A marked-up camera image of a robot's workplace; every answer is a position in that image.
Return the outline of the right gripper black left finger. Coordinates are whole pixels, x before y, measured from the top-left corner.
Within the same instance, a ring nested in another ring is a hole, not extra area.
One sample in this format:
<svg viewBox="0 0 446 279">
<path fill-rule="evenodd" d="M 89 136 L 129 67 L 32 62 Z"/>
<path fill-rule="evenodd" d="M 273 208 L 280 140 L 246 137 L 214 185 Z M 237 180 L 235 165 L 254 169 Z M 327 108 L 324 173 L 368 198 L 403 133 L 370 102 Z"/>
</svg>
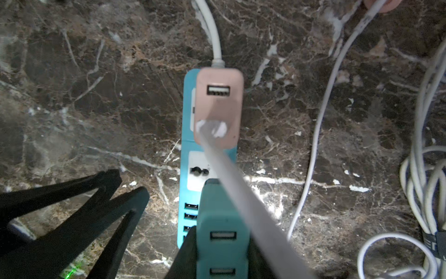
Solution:
<svg viewBox="0 0 446 279">
<path fill-rule="evenodd" d="M 197 241 L 196 226 L 188 231 L 165 279 L 196 279 Z"/>
</svg>

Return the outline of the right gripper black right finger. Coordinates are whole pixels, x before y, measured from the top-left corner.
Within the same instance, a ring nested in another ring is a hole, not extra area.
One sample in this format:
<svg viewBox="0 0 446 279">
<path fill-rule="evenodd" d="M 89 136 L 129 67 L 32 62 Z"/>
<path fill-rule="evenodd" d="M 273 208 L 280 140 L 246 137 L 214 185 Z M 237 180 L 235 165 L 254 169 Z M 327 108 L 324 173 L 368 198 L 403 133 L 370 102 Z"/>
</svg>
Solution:
<svg viewBox="0 0 446 279">
<path fill-rule="evenodd" d="M 261 251 L 258 249 L 256 242 L 250 240 L 248 247 L 249 279 L 274 279 L 275 274 L 270 269 L 268 263 L 263 258 Z"/>
</svg>

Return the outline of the teal wall charger cube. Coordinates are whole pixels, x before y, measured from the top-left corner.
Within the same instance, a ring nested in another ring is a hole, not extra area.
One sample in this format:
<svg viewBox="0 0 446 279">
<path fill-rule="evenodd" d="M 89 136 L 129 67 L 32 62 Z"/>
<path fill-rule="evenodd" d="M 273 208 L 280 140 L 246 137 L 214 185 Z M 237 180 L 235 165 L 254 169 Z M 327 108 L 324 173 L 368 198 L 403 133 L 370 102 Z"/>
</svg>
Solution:
<svg viewBox="0 0 446 279">
<path fill-rule="evenodd" d="M 217 179 L 202 189 L 196 225 L 198 279 L 246 279 L 250 231 Z"/>
</svg>

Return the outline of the pink wall charger cube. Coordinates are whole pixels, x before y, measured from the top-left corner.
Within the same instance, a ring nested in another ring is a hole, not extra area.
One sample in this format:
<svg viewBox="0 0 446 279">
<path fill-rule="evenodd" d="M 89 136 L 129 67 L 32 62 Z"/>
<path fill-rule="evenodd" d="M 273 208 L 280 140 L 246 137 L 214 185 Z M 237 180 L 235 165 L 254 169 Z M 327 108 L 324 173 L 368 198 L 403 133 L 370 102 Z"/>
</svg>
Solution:
<svg viewBox="0 0 446 279">
<path fill-rule="evenodd" d="M 233 68 L 202 68 L 197 74 L 193 129 L 194 139 L 201 144 L 198 128 L 204 122 L 225 123 L 216 135 L 222 149 L 237 146 L 242 118 L 244 77 Z"/>
</svg>

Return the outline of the pink electric toothbrush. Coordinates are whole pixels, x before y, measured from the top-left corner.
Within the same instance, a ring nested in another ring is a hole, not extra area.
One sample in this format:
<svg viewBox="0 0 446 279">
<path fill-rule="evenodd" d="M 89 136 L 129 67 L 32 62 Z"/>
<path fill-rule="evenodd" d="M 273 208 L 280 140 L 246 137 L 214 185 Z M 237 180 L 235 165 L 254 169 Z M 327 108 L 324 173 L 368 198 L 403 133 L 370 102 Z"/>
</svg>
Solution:
<svg viewBox="0 0 446 279">
<path fill-rule="evenodd" d="M 363 3 L 367 9 L 372 8 L 372 6 L 377 2 L 377 0 L 363 0 Z M 379 13 L 388 13 L 394 9 L 396 9 L 402 0 L 386 0 L 386 2 L 382 5 Z"/>
</svg>

